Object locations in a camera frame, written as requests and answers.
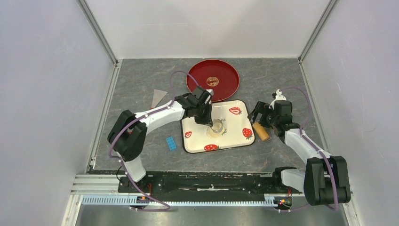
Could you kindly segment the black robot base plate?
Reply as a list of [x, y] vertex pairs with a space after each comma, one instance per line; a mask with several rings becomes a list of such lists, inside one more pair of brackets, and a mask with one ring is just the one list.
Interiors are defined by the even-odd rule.
[[266, 194], [299, 194], [272, 173], [149, 171], [137, 186], [159, 201], [262, 201]]

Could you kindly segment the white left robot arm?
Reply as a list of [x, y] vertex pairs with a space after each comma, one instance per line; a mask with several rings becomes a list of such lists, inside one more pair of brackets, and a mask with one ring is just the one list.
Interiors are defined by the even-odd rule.
[[197, 86], [193, 92], [176, 96], [168, 103], [152, 110], [132, 113], [123, 111], [108, 135], [110, 152], [116, 152], [116, 158], [130, 176], [129, 185], [136, 192], [147, 188], [148, 180], [140, 154], [143, 151], [146, 136], [152, 131], [175, 121], [194, 118], [196, 124], [213, 126], [212, 89]]

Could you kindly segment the wooden rolling pin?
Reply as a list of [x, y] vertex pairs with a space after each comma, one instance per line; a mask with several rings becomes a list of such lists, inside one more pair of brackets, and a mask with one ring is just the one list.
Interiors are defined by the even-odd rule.
[[259, 122], [253, 123], [252, 126], [261, 141], [267, 141], [267, 140], [271, 139], [271, 136], [269, 135], [269, 133]]

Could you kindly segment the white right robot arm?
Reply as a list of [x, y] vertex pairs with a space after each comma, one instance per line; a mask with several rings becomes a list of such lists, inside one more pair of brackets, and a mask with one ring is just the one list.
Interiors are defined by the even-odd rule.
[[273, 189], [284, 192], [294, 188], [304, 194], [311, 206], [327, 205], [336, 209], [340, 203], [348, 203], [351, 188], [346, 160], [315, 144], [300, 125], [293, 122], [292, 110], [292, 103], [287, 100], [275, 100], [273, 104], [259, 101], [248, 115], [251, 122], [272, 129], [305, 163], [304, 172], [294, 167], [276, 168], [271, 180]]

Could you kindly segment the beige dough lump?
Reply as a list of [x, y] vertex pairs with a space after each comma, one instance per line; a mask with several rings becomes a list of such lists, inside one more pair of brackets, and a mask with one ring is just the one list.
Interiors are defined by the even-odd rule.
[[214, 122], [212, 127], [208, 127], [207, 135], [210, 138], [220, 137], [226, 131], [224, 125], [220, 122]]

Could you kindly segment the white strawberry print tray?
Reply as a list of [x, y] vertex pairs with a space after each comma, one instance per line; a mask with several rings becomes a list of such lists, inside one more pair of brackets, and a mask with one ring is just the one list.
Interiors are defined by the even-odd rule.
[[242, 100], [231, 100], [212, 105], [215, 133], [209, 126], [196, 124], [193, 118], [181, 121], [183, 148], [191, 154], [213, 152], [252, 145], [255, 141], [247, 106]]

